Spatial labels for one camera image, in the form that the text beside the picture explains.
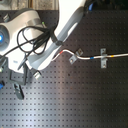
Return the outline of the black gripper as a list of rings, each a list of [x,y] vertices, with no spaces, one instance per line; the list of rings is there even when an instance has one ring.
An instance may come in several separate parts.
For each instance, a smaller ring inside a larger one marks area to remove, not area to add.
[[[21,86],[19,84],[26,84],[27,71],[28,71],[27,65],[26,64],[23,64],[23,72],[20,73],[20,74],[23,75],[23,79],[21,81],[19,81],[19,80],[14,80],[12,78],[13,71],[9,69],[9,81],[12,82],[12,83],[14,83],[13,84],[14,92],[15,92],[17,98],[20,99],[20,100],[23,100],[24,99],[24,94],[23,94],[23,91],[22,91]],[[36,80],[38,80],[38,79],[41,78],[40,71],[35,70],[34,68],[32,68],[30,70],[30,72],[32,73],[32,75],[35,77]]]

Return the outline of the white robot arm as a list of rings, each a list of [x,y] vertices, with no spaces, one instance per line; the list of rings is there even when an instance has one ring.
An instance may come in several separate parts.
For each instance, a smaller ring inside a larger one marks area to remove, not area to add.
[[[27,70],[40,77],[55,53],[83,17],[87,0],[59,0],[59,21],[47,28],[34,9],[21,9],[0,23],[0,70],[7,65],[12,72],[23,74],[23,81],[9,79],[18,99],[23,99],[21,86],[26,84]]]

